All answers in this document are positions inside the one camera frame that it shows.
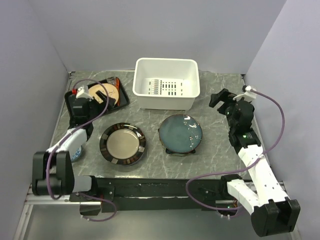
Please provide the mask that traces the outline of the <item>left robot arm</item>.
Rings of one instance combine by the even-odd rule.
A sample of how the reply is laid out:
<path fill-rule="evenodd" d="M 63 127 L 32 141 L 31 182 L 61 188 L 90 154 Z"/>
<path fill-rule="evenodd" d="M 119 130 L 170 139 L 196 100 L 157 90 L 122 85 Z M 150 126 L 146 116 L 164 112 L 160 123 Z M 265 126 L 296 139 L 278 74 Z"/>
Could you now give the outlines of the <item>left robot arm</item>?
<path fill-rule="evenodd" d="M 108 93 L 97 92 L 99 103 L 92 96 L 84 96 L 73 89 L 65 96 L 69 113 L 69 127 L 66 134 L 51 148 L 38 151 L 32 160 L 32 193 L 36 196 L 50 196 L 58 200 L 73 193 L 75 175 L 72 155 L 89 140 L 93 132 L 93 121 L 108 111 L 115 102 Z"/>

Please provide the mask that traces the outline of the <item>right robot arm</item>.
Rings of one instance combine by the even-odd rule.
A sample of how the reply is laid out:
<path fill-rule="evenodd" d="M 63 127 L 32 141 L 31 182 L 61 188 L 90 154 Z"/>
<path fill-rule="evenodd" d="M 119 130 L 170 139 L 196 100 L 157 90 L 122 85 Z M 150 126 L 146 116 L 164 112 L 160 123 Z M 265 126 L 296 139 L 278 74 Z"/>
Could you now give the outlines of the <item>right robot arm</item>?
<path fill-rule="evenodd" d="M 252 101 L 257 94 L 250 86 L 242 94 L 224 88 L 210 96 L 209 106 L 222 105 L 218 112 L 227 119 L 231 146 L 244 163 L 255 190 L 251 190 L 236 174 L 221 177 L 219 195 L 224 199 L 234 197 L 250 214 L 251 224 L 260 237 L 290 233 L 294 230 L 300 204 L 290 199 L 276 179 L 266 159 L 258 135 L 252 128 L 255 108 Z"/>

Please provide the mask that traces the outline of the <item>brown rimmed beige plate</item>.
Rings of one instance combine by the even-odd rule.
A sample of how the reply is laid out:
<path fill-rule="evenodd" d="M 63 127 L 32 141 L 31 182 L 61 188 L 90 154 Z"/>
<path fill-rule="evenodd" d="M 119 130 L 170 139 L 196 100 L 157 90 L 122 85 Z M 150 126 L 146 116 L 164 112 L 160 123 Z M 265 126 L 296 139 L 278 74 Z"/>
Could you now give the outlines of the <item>brown rimmed beige plate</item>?
<path fill-rule="evenodd" d="M 99 140 L 99 149 L 108 162 L 119 166 L 131 166 L 147 152 L 147 139 L 136 125 L 119 122 L 103 132 Z"/>

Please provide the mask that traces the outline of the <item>teal floral plate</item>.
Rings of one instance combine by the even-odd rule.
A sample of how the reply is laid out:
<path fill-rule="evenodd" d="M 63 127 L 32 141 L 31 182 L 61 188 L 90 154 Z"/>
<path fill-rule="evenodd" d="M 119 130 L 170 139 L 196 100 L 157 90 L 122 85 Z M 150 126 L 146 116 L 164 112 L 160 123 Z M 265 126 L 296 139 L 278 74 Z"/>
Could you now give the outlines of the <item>teal floral plate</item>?
<path fill-rule="evenodd" d="M 186 153 L 200 145 L 203 130 L 190 115 L 174 114 L 167 117 L 158 129 L 159 140 L 164 148 Z"/>

